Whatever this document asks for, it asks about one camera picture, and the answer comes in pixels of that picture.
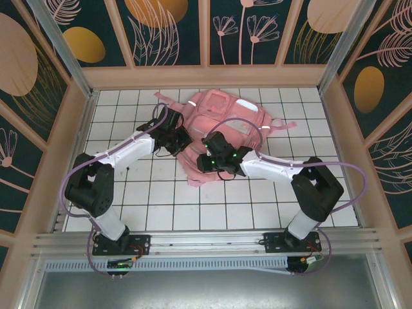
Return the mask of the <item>small controller circuit board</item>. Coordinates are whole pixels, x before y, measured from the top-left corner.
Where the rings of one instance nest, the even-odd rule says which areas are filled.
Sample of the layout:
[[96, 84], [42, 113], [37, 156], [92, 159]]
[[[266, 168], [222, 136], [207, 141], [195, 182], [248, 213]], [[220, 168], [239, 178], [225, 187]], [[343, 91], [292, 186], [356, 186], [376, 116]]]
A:
[[109, 260], [107, 262], [107, 269], [127, 269], [131, 268], [134, 265], [132, 259], [118, 259], [118, 260]]
[[290, 256], [287, 257], [287, 270], [292, 274], [302, 275], [311, 272], [311, 268], [316, 266], [323, 257], [317, 256]]

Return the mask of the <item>aluminium frame post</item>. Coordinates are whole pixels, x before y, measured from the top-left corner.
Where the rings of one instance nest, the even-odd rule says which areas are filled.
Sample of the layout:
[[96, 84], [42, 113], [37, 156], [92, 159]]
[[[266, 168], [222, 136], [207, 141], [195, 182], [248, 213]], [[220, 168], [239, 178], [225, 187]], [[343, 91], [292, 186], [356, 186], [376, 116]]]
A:
[[317, 89], [321, 97], [326, 93], [345, 56], [348, 54], [358, 34], [361, 32], [364, 23], [372, 13], [375, 3], [376, 0], [359, 0], [346, 29], [340, 36], [326, 64], [325, 70], [319, 79]]
[[32, 9], [33, 14], [38, 18], [40, 25], [43, 27], [50, 41], [56, 47], [57, 53], [65, 63], [71, 73], [74, 81], [79, 86], [80, 90], [88, 98], [93, 95], [93, 88], [90, 86], [79, 62], [74, 57], [68, 43], [66, 42], [61, 29], [53, 20], [53, 17], [46, 7], [43, 0], [27, 0], [28, 5]]

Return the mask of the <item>grey metal panel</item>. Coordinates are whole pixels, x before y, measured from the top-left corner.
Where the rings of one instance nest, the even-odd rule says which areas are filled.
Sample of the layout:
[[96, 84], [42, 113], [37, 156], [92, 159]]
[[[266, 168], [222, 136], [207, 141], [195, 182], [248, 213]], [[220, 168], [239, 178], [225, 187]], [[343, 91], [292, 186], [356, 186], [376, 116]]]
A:
[[36, 273], [22, 309], [398, 309], [365, 255], [332, 257], [309, 276], [260, 270]]

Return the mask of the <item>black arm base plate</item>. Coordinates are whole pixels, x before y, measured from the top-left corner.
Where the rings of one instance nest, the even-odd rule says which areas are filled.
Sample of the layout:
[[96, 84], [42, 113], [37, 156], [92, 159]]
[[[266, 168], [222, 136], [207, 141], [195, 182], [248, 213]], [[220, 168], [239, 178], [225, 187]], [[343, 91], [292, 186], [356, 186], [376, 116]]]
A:
[[95, 237], [93, 256], [139, 256], [148, 255], [151, 244], [150, 235], [130, 234], [112, 241], [103, 235]]
[[322, 251], [318, 232], [310, 232], [304, 239], [295, 238], [286, 232], [267, 232], [259, 240], [266, 253], [311, 253]]

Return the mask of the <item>pink backpack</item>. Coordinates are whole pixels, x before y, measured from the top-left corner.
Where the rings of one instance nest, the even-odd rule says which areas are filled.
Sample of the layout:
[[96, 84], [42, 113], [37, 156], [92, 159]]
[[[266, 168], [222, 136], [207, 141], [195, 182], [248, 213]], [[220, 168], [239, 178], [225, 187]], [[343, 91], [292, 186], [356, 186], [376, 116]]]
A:
[[192, 143], [177, 157], [187, 174], [188, 184], [193, 187], [199, 187], [207, 182], [226, 180], [232, 175], [225, 171], [203, 173], [197, 168], [197, 157], [206, 153], [201, 140], [212, 132], [221, 132], [235, 149], [246, 146], [256, 151], [261, 149], [262, 143], [274, 131], [283, 131], [296, 126], [295, 122], [285, 124], [280, 118], [276, 119], [277, 124], [273, 125], [270, 114], [262, 107], [216, 89], [199, 92], [185, 104], [159, 92], [155, 95], [184, 117], [183, 126], [192, 138]]

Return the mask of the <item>aluminium table side rail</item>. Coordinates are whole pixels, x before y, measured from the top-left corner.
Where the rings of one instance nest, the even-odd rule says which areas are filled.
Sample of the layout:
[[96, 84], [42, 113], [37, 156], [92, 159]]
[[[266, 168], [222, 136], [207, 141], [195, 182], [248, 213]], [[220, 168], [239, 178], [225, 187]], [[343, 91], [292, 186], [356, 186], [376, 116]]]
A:
[[[91, 96], [85, 101], [84, 108], [82, 110], [80, 122], [75, 132], [73, 146], [71, 151], [69, 152], [70, 156], [68, 157], [68, 161], [65, 167], [65, 170], [62, 175], [62, 180], [68, 175], [68, 173], [73, 169], [73, 164], [77, 155], [83, 152], [84, 147], [86, 145], [86, 140], [89, 134], [89, 129], [91, 127], [91, 121], [93, 119], [93, 115], [95, 112], [95, 108], [97, 105], [98, 97], [100, 91], [92, 91]], [[57, 199], [55, 205], [53, 207], [53, 213], [51, 215], [50, 222], [48, 224], [47, 233], [54, 233], [62, 230], [62, 226], [64, 226], [65, 217], [67, 212], [64, 210], [64, 207], [61, 205], [60, 201], [60, 187], [62, 183], [59, 185], [57, 189]]]
[[366, 152], [362, 144], [359, 126], [351, 110], [350, 104], [344, 98], [341, 90], [329, 89], [321, 95], [324, 104], [328, 124], [332, 130], [333, 141], [337, 148], [337, 156], [340, 161], [357, 166], [361, 171], [353, 167], [343, 167], [344, 183], [348, 190], [349, 199], [355, 200], [351, 208], [361, 227], [367, 224], [362, 213], [366, 193], [362, 175], [367, 174]]

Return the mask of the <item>aluminium mounting rail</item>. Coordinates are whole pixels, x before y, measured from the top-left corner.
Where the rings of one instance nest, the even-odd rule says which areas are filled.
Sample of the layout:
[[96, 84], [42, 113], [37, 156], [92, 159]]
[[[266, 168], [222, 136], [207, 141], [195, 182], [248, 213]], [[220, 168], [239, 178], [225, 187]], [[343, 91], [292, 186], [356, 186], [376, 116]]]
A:
[[[158, 258], [262, 256], [258, 241], [266, 230], [218, 230], [192, 232], [149, 232], [149, 255]], [[377, 231], [359, 228], [320, 228], [323, 252], [327, 253], [326, 238], [333, 254], [369, 254], [380, 252], [382, 245]], [[56, 232], [38, 234], [30, 255], [33, 258], [75, 259], [86, 256], [87, 232]]]

